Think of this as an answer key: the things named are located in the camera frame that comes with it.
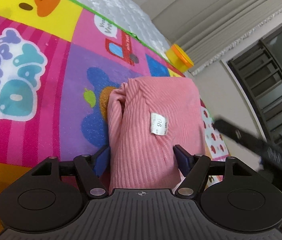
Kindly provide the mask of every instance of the white mattress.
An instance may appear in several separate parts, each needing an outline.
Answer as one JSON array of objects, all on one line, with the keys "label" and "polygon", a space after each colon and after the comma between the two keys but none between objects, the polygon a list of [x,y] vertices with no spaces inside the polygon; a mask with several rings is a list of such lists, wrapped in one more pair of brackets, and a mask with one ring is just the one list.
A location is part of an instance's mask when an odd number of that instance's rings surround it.
[{"label": "white mattress", "polygon": [[150,48],[166,57],[169,48],[164,36],[151,22],[149,16],[131,0],[77,0],[102,14],[123,29],[134,33]]}]

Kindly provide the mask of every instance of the cartoon truck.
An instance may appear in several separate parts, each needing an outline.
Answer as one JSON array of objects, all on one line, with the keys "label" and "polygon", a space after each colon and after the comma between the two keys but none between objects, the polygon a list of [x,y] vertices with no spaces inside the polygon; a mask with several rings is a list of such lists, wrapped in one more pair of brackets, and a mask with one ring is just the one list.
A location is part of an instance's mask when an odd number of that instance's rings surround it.
[{"label": "cartoon truck", "polygon": [[132,53],[131,37],[123,31],[121,31],[121,33],[122,44],[118,44],[106,38],[105,48],[111,55],[121,58],[125,62],[134,66],[135,63],[139,63],[139,59]]}]

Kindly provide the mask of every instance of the pink cloth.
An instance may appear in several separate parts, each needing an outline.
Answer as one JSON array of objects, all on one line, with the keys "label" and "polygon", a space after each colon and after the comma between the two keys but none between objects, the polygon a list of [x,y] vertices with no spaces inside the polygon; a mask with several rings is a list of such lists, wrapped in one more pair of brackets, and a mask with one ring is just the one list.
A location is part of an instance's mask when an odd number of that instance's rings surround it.
[{"label": "pink cloth", "polygon": [[[165,136],[150,133],[150,114],[168,117]],[[140,77],[113,90],[108,104],[113,188],[174,188],[180,172],[172,147],[204,153],[198,89],[189,78]]]}]

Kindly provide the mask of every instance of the clothing label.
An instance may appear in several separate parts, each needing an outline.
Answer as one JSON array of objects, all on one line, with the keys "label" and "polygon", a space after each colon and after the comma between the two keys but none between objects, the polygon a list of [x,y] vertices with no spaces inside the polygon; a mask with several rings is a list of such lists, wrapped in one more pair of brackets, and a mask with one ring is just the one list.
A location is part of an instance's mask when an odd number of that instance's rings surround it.
[{"label": "clothing label", "polygon": [[157,113],[151,113],[151,133],[166,135],[168,133],[168,118]]}]

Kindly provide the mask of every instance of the orange container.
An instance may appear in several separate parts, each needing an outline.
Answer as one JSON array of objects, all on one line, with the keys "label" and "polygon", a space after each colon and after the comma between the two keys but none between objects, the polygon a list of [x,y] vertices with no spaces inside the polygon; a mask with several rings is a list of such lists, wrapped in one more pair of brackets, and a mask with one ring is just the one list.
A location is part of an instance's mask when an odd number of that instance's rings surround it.
[{"label": "orange container", "polygon": [[166,56],[170,60],[171,64],[184,73],[194,64],[188,55],[178,45],[173,44],[170,49],[165,52]]}]

